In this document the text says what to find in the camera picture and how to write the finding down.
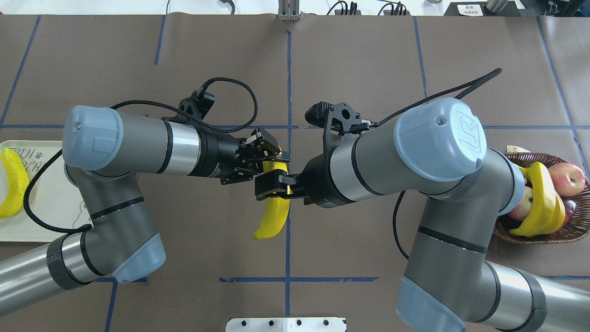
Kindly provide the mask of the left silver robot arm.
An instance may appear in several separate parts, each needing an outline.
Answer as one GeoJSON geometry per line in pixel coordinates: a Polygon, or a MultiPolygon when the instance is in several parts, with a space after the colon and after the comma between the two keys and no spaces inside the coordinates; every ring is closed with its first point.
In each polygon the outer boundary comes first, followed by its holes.
{"type": "Polygon", "coordinates": [[[171,118],[112,108],[74,107],[61,156],[91,224],[57,229],[49,244],[1,263],[1,313],[7,314],[112,274],[133,282],[164,265],[166,254],[139,173],[249,181],[270,166],[285,169],[288,153],[263,128],[248,138],[203,122],[205,111],[181,105],[171,118]]]}

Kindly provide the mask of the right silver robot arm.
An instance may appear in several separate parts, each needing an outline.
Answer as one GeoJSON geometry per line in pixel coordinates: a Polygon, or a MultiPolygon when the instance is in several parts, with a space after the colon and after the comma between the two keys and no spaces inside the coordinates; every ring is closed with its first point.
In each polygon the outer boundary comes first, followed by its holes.
{"type": "Polygon", "coordinates": [[[256,178],[258,200],[304,198],[335,208],[416,190],[426,205],[396,302],[419,332],[463,332],[481,323],[500,332],[587,332],[589,293],[485,260],[498,216],[524,192],[524,177],[487,146],[470,107],[443,97],[385,124],[347,103],[320,102],[306,113],[324,120],[323,153],[300,174],[256,178]]]}

